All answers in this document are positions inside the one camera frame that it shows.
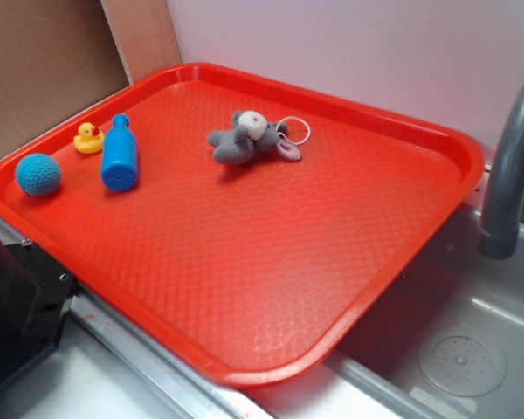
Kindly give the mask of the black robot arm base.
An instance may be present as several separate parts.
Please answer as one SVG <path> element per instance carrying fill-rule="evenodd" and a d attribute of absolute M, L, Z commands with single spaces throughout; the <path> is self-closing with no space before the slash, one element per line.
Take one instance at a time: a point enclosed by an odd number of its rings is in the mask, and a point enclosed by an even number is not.
<path fill-rule="evenodd" d="M 73 283 L 39 245 L 0 239 L 0 392 L 56 351 Z"/>

